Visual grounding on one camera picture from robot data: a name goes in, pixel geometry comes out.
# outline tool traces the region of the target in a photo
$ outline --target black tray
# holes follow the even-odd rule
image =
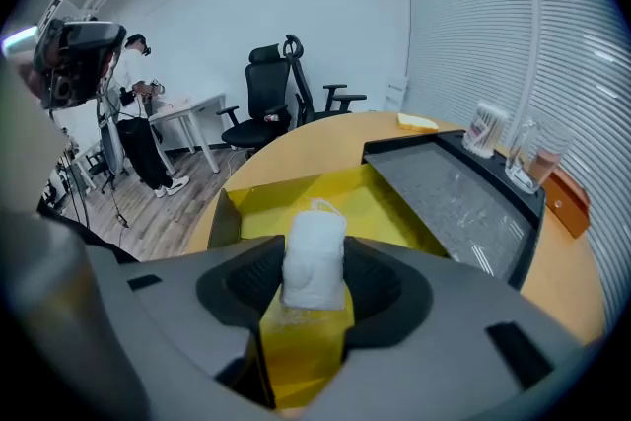
[[[520,289],[534,255],[545,192],[526,194],[510,182],[506,158],[479,158],[462,147],[462,130],[399,137],[364,145],[370,163],[450,256]]]

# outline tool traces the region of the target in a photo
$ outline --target round wooden table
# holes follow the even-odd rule
[[[434,121],[441,131],[462,129]],[[231,191],[348,169],[360,164],[365,142],[406,135],[414,132],[399,129],[393,112],[356,112],[316,121],[267,145],[245,162],[224,188]],[[195,226],[186,253],[207,249],[216,205],[217,196]],[[583,234],[574,239],[547,208],[522,295],[583,343],[603,333],[602,288],[587,237]]]

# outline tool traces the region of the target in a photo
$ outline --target white shirt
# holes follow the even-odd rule
[[[115,88],[117,92],[123,87],[127,92],[130,92],[131,87],[138,83],[138,81],[149,83],[143,68],[143,58],[144,56],[138,49],[123,49],[118,57],[118,64],[114,67],[109,87]],[[132,117],[147,117],[147,112],[145,111],[145,106],[142,103],[142,97],[140,95],[135,97],[134,102],[125,106],[120,105],[118,121],[132,119]]]

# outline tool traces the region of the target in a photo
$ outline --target chair headrest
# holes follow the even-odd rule
[[[290,56],[294,58],[301,58],[305,50],[300,40],[291,34],[286,35],[287,40],[283,44],[283,56]]]
[[[271,46],[257,47],[249,54],[249,63],[270,63],[281,60],[278,44]]]

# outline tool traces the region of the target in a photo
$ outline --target brown box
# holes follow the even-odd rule
[[[557,167],[543,184],[547,206],[573,237],[590,225],[590,198],[565,171]]]

